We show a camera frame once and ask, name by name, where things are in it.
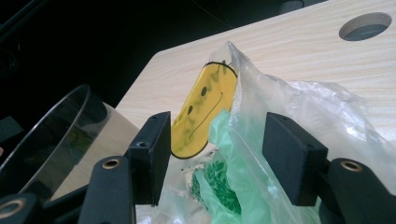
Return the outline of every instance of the yellow smiley face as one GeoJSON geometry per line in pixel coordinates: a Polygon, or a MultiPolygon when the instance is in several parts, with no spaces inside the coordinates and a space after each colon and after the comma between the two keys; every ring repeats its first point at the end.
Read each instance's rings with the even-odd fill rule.
{"type": "Polygon", "coordinates": [[[205,65],[172,124],[175,157],[188,159],[205,148],[210,122],[221,109],[230,110],[235,85],[236,73],[225,62],[205,65]]]}

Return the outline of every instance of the green crumpled plastic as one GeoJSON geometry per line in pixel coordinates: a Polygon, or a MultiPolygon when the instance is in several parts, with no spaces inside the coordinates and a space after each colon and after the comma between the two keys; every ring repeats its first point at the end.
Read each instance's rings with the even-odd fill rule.
{"type": "Polygon", "coordinates": [[[192,176],[191,193],[208,211],[211,223],[319,223],[317,206],[293,206],[270,175],[257,176],[249,171],[247,156],[235,150],[230,137],[229,117],[222,110],[212,120],[209,142],[219,151],[192,176]],[[266,190],[258,187],[262,184],[266,190]]]}

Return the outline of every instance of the light wood surface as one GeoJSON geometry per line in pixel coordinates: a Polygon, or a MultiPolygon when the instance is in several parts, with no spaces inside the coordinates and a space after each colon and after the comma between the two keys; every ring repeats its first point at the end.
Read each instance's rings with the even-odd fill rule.
{"type": "Polygon", "coordinates": [[[137,128],[163,111],[171,111],[173,121],[210,54],[231,41],[264,74],[337,82],[363,97],[375,129],[396,141],[396,21],[370,39],[339,37],[346,22],[372,12],[396,19],[392,0],[330,0],[160,51],[116,109],[137,128]]]}

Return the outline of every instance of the transparent plastic sheet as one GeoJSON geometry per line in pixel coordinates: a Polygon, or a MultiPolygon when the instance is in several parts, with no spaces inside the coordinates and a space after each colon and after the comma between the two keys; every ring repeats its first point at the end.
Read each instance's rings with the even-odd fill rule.
{"type": "Polygon", "coordinates": [[[315,207],[291,205],[262,155],[266,112],[299,123],[329,149],[330,161],[342,157],[369,166],[396,194],[396,148],[365,117],[364,99],[337,83],[265,75],[232,42],[208,61],[226,62],[238,75],[230,112],[221,111],[210,126],[209,144],[221,156],[209,160],[204,150],[188,160],[171,158],[159,206],[138,205],[138,223],[320,223],[320,199],[315,207]],[[216,161],[227,164],[224,172],[241,214],[224,206],[208,182],[205,165],[216,161]],[[186,184],[194,175],[199,202],[191,194],[193,184],[186,184]]]}

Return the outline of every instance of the table hole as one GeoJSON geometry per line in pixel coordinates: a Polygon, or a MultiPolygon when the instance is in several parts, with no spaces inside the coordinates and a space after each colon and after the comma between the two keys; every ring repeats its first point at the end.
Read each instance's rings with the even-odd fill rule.
{"type": "Polygon", "coordinates": [[[345,23],[339,32],[346,41],[360,41],[372,38],[388,29],[392,17],[387,13],[373,12],[356,17],[345,23]]]}

